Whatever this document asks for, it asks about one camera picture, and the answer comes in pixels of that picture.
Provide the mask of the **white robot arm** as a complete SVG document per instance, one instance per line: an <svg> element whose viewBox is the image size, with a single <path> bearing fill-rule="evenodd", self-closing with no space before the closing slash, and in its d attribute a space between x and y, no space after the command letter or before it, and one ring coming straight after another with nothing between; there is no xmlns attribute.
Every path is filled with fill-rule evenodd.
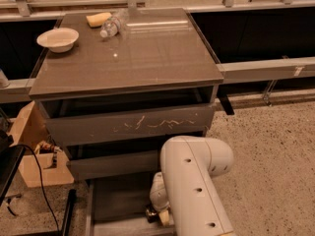
<svg viewBox="0 0 315 236"><path fill-rule="evenodd" d="M212 178L233 164L231 147L218 139L177 136L160 151L160 172L150 200L163 224L177 236L236 236Z"/></svg>

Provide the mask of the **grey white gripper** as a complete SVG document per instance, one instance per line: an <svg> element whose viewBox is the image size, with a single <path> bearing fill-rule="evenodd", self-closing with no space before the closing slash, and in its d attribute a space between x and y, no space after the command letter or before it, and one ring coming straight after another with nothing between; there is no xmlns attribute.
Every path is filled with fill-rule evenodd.
<svg viewBox="0 0 315 236"><path fill-rule="evenodd" d="M159 212L158 217L160 219L160 222L163 226L168 226L169 225L169 203L158 205L158 204L153 204L153 208L155 209L156 212Z"/></svg>

